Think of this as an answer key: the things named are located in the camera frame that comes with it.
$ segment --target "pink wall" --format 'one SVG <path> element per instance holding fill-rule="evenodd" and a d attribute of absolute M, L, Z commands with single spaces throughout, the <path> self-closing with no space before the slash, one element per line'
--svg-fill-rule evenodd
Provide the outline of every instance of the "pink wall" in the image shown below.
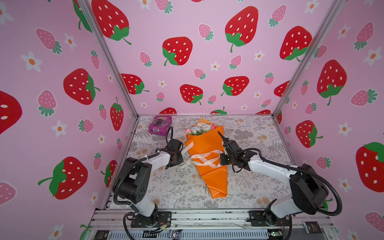
<path fill-rule="evenodd" d="M 284 83 L 290 80 L 298 65 L 296 58 L 283 59 L 290 55 L 291 48 L 301 50 L 309 45 L 310 35 L 315 35 L 332 1 L 89 2 L 118 69 L 125 74 L 130 97 L 139 114 L 158 114 L 166 108 L 181 114 L 210 113 L 223 107 L 228 113 L 249 114 L 276 108 L 280 96 L 275 92 L 279 94 L 280 85 L 285 89 Z M 242 35 L 238 40 L 231 36 L 237 32 Z M 225 93 L 224 83 L 234 84 L 235 89 L 227 89 L 233 96 Z M 165 96 L 163 101 L 159 101 L 162 97 L 159 98 L 158 93 Z"/>
<path fill-rule="evenodd" d="M 338 190 L 343 211 L 331 219 L 343 239 L 384 239 L 383 9 L 382 1 L 345 3 L 321 43 L 326 46 L 325 53 L 325 47 L 320 47 L 317 58 L 311 60 L 283 108 L 280 124 L 298 163 L 313 166 Z M 357 51 L 356 42 L 365 46 Z M 305 80 L 308 90 L 303 95 Z M 336 87 L 326 91 L 332 80 Z M 312 111 L 312 103 L 317 105 L 316 111 Z M 303 126 L 301 123 L 307 120 L 311 122 Z M 309 125 L 316 126 L 318 137 L 323 136 L 315 144 L 313 134 L 303 132 Z M 331 197 L 328 205 L 333 211 L 336 204 Z"/>
<path fill-rule="evenodd" d="M 101 170 L 105 172 L 111 161 L 118 160 L 117 138 L 124 146 L 133 118 L 116 82 L 109 81 L 110 70 L 93 34 L 84 24 L 79 30 L 72 1 L 20 4 L 9 0 L 0 2 L 0 10 L 1 239 L 79 239 L 85 229 L 80 226 L 88 225 L 94 209 L 103 205 L 108 189 Z M 53 43 L 61 46 L 55 48 L 60 54 L 52 50 L 53 38 Z M 92 49 L 98 54 L 98 59 L 93 57 L 96 66 L 91 60 Z M 80 68 L 84 70 L 65 80 Z M 94 101 L 89 79 L 83 81 L 88 74 L 100 89 Z M 38 100 L 41 93 L 43 101 Z M 124 113 L 118 131 L 110 117 L 116 97 Z M 105 120 L 99 104 L 105 106 Z M 82 132 L 78 125 L 86 119 L 93 127 L 85 121 Z M 98 152 L 101 162 L 95 170 Z M 49 177 L 54 179 L 38 185 Z M 96 201 L 91 201 L 94 194 Z"/>

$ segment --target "red strawberry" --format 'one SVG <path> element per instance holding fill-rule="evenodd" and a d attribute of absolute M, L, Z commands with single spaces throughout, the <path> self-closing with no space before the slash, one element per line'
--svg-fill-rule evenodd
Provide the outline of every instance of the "red strawberry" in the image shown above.
<path fill-rule="evenodd" d="M 107 0 L 92 0 L 92 11 L 97 23 L 107 38 L 120 41 L 129 35 L 129 22 L 124 13 Z"/>
<path fill-rule="evenodd" d="M 95 49 L 91 50 L 91 61 L 92 61 L 93 65 L 95 66 L 95 68 L 99 69 L 100 61 L 99 61 L 99 58 L 98 58 L 98 55 L 97 55 Z"/>
<path fill-rule="evenodd" d="M 264 82 L 268 85 L 272 84 L 274 81 L 275 77 L 273 76 L 273 73 L 268 73 L 265 75 Z"/>
<path fill-rule="evenodd" d="M 317 104 L 312 103 L 312 104 L 308 104 L 308 106 L 305 108 L 304 112 L 306 114 L 312 114 L 313 112 L 316 112 L 316 109 L 317 109 Z"/>
<path fill-rule="evenodd" d="M 296 135 L 301 144 L 303 144 L 306 148 L 312 147 L 316 143 L 316 138 L 323 138 L 323 136 L 316 137 L 317 128 L 310 120 L 301 122 L 296 126 Z"/>
<path fill-rule="evenodd" d="M 286 127 L 284 128 L 284 133 L 285 133 L 286 135 L 290 134 L 290 133 L 291 133 L 291 126 L 286 126 Z"/>
<path fill-rule="evenodd" d="M 227 114 L 227 112 L 224 112 L 224 109 L 225 107 L 223 107 L 223 110 L 215 110 L 215 111 L 212 111 L 211 114 Z"/>
<path fill-rule="evenodd" d="M 280 111 L 279 114 L 277 115 L 276 119 L 277 119 L 277 122 L 278 122 L 279 124 L 280 124 L 281 121 L 283 120 L 283 115 L 282 115 L 281 111 Z"/>
<path fill-rule="evenodd" d="M 380 232 L 384 232 L 384 216 L 381 216 L 377 212 L 369 212 L 364 215 L 365 220 L 372 227 L 376 228 Z"/>
<path fill-rule="evenodd" d="M 72 0 L 72 3 L 73 3 L 73 8 L 74 8 L 74 11 L 76 13 L 76 15 L 80 18 L 80 21 L 79 21 L 79 30 L 81 30 L 80 28 L 80 23 L 82 22 L 83 23 L 83 26 L 85 27 L 85 29 L 87 29 L 88 31 L 92 32 L 91 30 L 91 27 L 89 26 L 87 20 L 85 19 L 84 17 L 84 14 L 79 6 L 79 3 L 77 2 L 77 0 Z"/>
<path fill-rule="evenodd" d="M 199 25 L 200 37 L 205 38 L 206 41 L 210 41 L 214 37 L 214 32 L 211 31 L 211 27 L 206 24 Z"/>
<path fill-rule="evenodd" d="M 149 92 L 148 90 L 144 90 L 144 82 L 138 76 L 124 73 L 122 73 L 121 76 L 129 93 L 135 95 L 140 94 L 143 91 Z"/>
<path fill-rule="evenodd" d="M 256 33 L 259 12 L 257 8 L 249 6 L 236 14 L 225 26 L 227 41 L 240 47 L 249 43 Z"/>
<path fill-rule="evenodd" d="M 203 90 L 199 87 L 192 85 L 184 84 L 180 87 L 180 93 L 183 97 L 183 100 L 187 103 L 197 103 L 203 98 Z"/>
<path fill-rule="evenodd" d="M 276 25 L 278 25 L 279 22 L 283 20 L 286 11 L 287 11 L 286 5 L 281 5 L 275 11 L 273 11 L 272 18 L 269 19 L 269 26 L 271 28 L 274 28 Z"/>
<path fill-rule="evenodd" d="M 151 58 L 148 56 L 148 54 L 146 54 L 145 52 L 141 52 L 140 53 L 140 61 L 144 64 L 144 66 L 146 67 L 151 67 L 152 66 L 152 62 L 151 62 Z"/>
<path fill-rule="evenodd" d="M 256 114 L 271 114 L 271 110 L 263 110 L 263 111 L 260 111 L 260 112 L 258 112 L 258 113 L 256 113 Z"/>
<path fill-rule="evenodd" d="M 284 60 L 299 60 L 312 41 L 312 35 L 302 26 L 296 26 L 289 30 L 280 49 L 280 58 Z"/>
<path fill-rule="evenodd" d="M 192 52 L 192 42 L 189 38 L 181 36 L 168 38 L 163 42 L 163 55 L 172 65 L 181 66 L 186 64 Z"/>
<path fill-rule="evenodd" d="M 101 165 L 101 153 L 97 152 L 95 154 L 95 159 L 93 160 L 93 168 L 98 170 Z"/>
<path fill-rule="evenodd" d="M 373 22 L 368 22 L 364 25 L 356 37 L 357 42 L 355 42 L 355 50 L 359 51 L 360 49 L 363 49 L 368 44 L 367 41 L 372 37 L 372 35 Z"/>
<path fill-rule="evenodd" d="M 36 28 L 36 36 L 40 39 L 41 43 L 48 50 L 52 50 L 54 54 L 60 55 L 63 51 L 59 41 L 55 41 L 55 37 L 52 33 L 42 28 Z"/>
<path fill-rule="evenodd" d="M 304 96 L 308 91 L 308 80 L 305 79 L 303 85 L 301 86 L 301 95 Z"/>
<path fill-rule="evenodd" d="M 223 96 L 224 93 L 228 96 L 237 96 L 244 91 L 248 83 L 249 78 L 245 76 L 227 78 L 223 85 L 224 92 L 220 96 Z"/>
<path fill-rule="evenodd" d="M 365 144 L 356 152 L 356 164 L 362 183 L 375 192 L 384 192 L 384 145 Z"/>
<path fill-rule="evenodd" d="M 316 160 L 317 166 L 321 167 L 322 169 L 330 168 L 331 167 L 331 161 L 327 157 L 319 157 Z"/>
<path fill-rule="evenodd" d="M 164 101 L 164 98 L 165 98 L 165 95 L 164 95 L 163 92 L 159 92 L 159 93 L 156 94 L 156 100 L 157 100 L 158 102 L 162 102 L 162 101 Z"/>
<path fill-rule="evenodd" d="M 320 74 L 317 82 L 317 92 L 323 98 L 329 98 L 328 106 L 331 104 L 331 97 L 339 94 L 347 82 L 347 73 L 336 60 L 328 61 Z"/>
<path fill-rule="evenodd" d="M 263 102 L 262 108 L 266 108 L 268 105 L 270 105 L 272 102 L 272 99 L 267 99 Z"/>
<path fill-rule="evenodd" d="M 163 111 L 159 112 L 159 114 L 177 114 L 174 108 L 166 108 Z"/>
<path fill-rule="evenodd" d="M 106 120 L 106 119 L 107 119 L 107 109 L 104 108 L 104 105 L 103 105 L 103 104 L 100 104 L 100 105 L 99 105 L 99 111 L 100 111 L 100 117 L 101 117 L 103 120 Z"/>
<path fill-rule="evenodd" d="M 121 142 L 121 139 L 120 139 L 120 138 L 118 138 L 118 139 L 116 140 L 116 144 L 118 145 L 118 150 L 121 150 L 122 142 Z"/>
<path fill-rule="evenodd" d="M 0 181 L 0 206 L 16 197 L 17 190 L 9 182 Z"/>
<path fill-rule="evenodd" d="M 273 91 L 273 93 L 278 96 L 278 97 L 282 97 L 283 96 L 283 93 L 285 92 L 285 89 L 287 88 L 288 86 L 288 83 L 289 81 L 277 86 L 277 88 L 275 88 L 275 90 Z"/>
<path fill-rule="evenodd" d="M 313 57 L 314 58 L 321 58 L 325 54 L 325 52 L 327 52 L 327 47 L 324 45 L 321 45 L 319 48 L 316 49 Z"/>
<path fill-rule="evenodd" d="M 172 3 L 168 0 L 155 0 L 156 6 L 160 11 L 164 11 L 165 14 L 172 12 Z"/>
<path fill-rule="evenodd" d="M 0 134 L 14 125 L 22 113 L 19 102 L 11 95 L 0 91 Z"/>
<path fill-rule="evenodd" d="M 47 118 L 48 115 L 52 116 L 55 113 L 53 109 L 56 107 L 56 100 L 51 91 L 43 90 L 37 98 L 37 102 L 40 105 L 39 111 L 41 115 Z"/>
<path fill-rule="evenodd" d="M 39 181 L 52 179 L 49 190 L 56 199 L 66 199 L 79 190 L 87 181 L 88 171 L 81 162 L 74 157 L 66 157 L 53 170 L 53 177 Z"/>
<path fill-rule="evenodd" d="M 116 169 L 116 165 L 117 165 L 117 162 L 115 160 L 112 160 L 108 164 L 107 168 L 105 169 L 105 173 L 103 173 L 103 171 L 101 170 L 101 173 L 105 175 L 104 183 L 105 183 L 105 186 L 107 186 L 107 187 L 109 187 L 109 184 L 111 183 L 113 174 L 114 174 L 115 169 Z"/>
<path fill-rule="evenodd" d="M 124 118 L 124 112 L 116 97 L 116 103 L 114 103 L 109 111 L 113 128 L 118 131 L 121 128 L 122 120 Z"/>
<path fill-rule="evenodd" d="M 358 91 L 352 98 L 351 103 L 353 105 L 362 107 L 365 106 L 367 103 L 371 104 L 373 103 L 379 94 L 376 93 L 376 90 L 369 89 L 367 90 L 360 90 Z"/>
<path fill-rule="evenodd" d="M 96 96 L 93 79 L 82 68 L 76 69 L 64 78 L 64 91 L 71 98 L 81 104 L 89 105 L 93 102 Z"/>
<path fill-rule="evenodd" d="M 212 105 L 212 104 L 215 103 L 216 100 L 217 100 L 216 95 L 212 95 L 212 96 L 210 96 L 210 97 L 208 98 L 208 104 L 209 104 L 209 105 Z"/>
<path fill-rule="evenodd" d="M 86 133 L 92 131 L 93 129 L 93 123 L 88 119 L 81 120 L 78 126 L 80 131 L 86 132 Z"/>
<path fill-rule="evenodd" d="M 235 70 L 237 68 L 237 66 L 240 64 L 241 64 L 241 56 L 238 55 L 238 56 L 232 58 L 231 64 L 229 64 L 229 68 L 231 70 Z"/>
<path fill-rule="evenodd" d="M 200 78 L 200 79 L 205 79 L 207 77 L 206 74 L 204 73 L 204 71 L 201 69 L 198 69 L 198 68 L 195 68 L 193 73 L 195 74 L 195 77 Z"/>

